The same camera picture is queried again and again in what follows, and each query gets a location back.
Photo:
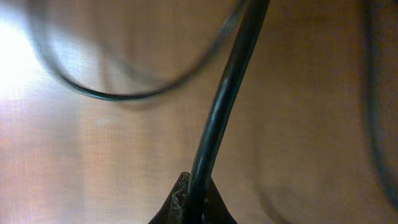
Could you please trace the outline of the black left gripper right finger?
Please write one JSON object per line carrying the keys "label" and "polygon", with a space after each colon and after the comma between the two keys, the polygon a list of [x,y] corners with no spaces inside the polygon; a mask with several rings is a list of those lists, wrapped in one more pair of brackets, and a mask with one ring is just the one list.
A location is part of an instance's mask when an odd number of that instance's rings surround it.
{"label": "black left gripper right finger", "polygon": [[205,224],[237,224],[228,211],[213,180],[210,180],[206,193],[203,222]]}

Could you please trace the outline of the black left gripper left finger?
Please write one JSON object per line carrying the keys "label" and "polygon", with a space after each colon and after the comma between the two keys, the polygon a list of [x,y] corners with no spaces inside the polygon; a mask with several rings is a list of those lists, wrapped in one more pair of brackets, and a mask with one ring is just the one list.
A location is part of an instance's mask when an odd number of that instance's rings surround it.
{"label": "black left gripper left finger", "polygon": [[183,224],[189,178],[188,172],[180,174],[165,202],[149,224]]}

